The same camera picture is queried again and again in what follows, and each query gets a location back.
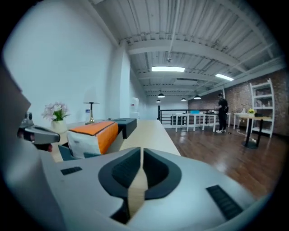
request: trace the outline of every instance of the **black railing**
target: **black railing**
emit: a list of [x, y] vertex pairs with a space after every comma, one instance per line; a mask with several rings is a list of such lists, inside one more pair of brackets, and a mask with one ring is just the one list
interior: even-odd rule
[[[176, 116], [172, 118], [172, 114], [175, 113], [189, 113], [190, 111], [200, 111], [205, 114], [208, 114], [209, 111], [213, 111], [213, 109], [166, 109], [166, 110], [161, 110], [160, 105], [158, 105], [158, 120], [160, 120], [161, 124], [163, 125], [175, 125], [176, 124]], [[202, 120], [203, 117], [196, 117], [196, 124], [200, 123], [200, 119]], [[189, 117], [189, 124], [194, 123], [194, 117], [190, 116]], [[178, 117], [177, 121], [178, 125], [186, 125], [186, 117], [180, 116]], [[205, 124], [208, 124], [208, 117], [205, 117]]]

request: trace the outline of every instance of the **table lamp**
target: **table lamp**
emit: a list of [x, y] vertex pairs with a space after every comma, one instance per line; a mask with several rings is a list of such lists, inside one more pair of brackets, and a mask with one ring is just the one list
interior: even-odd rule
[[86, 91], [85, 96], [84, 96], [84, 104], [90, 104], [90, 119], [85, 124], [86, 125], [93, 124], [94, 119], [93, 119], [93, 114], [92, 114], [92, 105], [99, 104], [99, 102], [96, 102], [95, 88], [90, 88], [89, 90]]

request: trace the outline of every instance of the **black table leg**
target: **black table leg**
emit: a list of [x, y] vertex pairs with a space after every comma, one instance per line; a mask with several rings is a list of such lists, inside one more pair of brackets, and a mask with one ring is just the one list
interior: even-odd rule
[[252, 127], [252, 119], [249, 119], [249, 125], [248, 125], [248, 132], [247, 132], [247, 138], [246, 141], [243, 141], [242, 144], [247, 147], [247, 148], [251, 148], [251, 149], [256, 149], [258, 148], [256, 146], [256, 144], [254, 142], [250, 142], [250, 135], [251, 135], [251, 127]]
[[249, 119], [249, 126], [248, 126], [248, 132], [247, 132], [247, 138], [246, 138], [246, 143], [245, 146], [248, 146], [249, 138], [251, 135], [251, 127], [252, 127], [252, 119]]
[[260, 138], [261, 138], [262, 127], [263, 127], [263, 120], [260, 121], [260, 130], [259, 130], [258, 139], [257, 139], [257, 143], [256, 143], [256, 146], [257, 146], [257, 147], [259, 146], [259, 142], [260, 142]]

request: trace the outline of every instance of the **potted plant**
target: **potted plant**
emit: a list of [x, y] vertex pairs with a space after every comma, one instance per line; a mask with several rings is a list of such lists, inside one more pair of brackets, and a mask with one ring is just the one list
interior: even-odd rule
[[249, 109], [249, 116], [250, 117], [254, 117], [254, 115], [255, 115], [255, 111], [253, 110], [253, 109]]
[[64, 103], [56, 102], [55, 104], [45, 105], [42, 116], [45, 119], [51, 120], [52, 129], [61, 134], [67, 131], [66, 122], [63, 120], [69, 116], [67, 112], [68, 108]]

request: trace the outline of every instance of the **wooden floor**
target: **wooden floor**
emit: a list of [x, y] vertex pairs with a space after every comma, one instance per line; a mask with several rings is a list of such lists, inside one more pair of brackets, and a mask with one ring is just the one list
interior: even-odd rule
[[274, 189], [288, 148], [285, 141], [275, 136], [261, 136], [258, 149], [245, 148], [241, 145], [245, 136], [232, 127], [227, 129], [232, 134], [213, 133], [212, 128], [166, 131], [183, 157], [210, 164], [242, 184], [256, 198]]

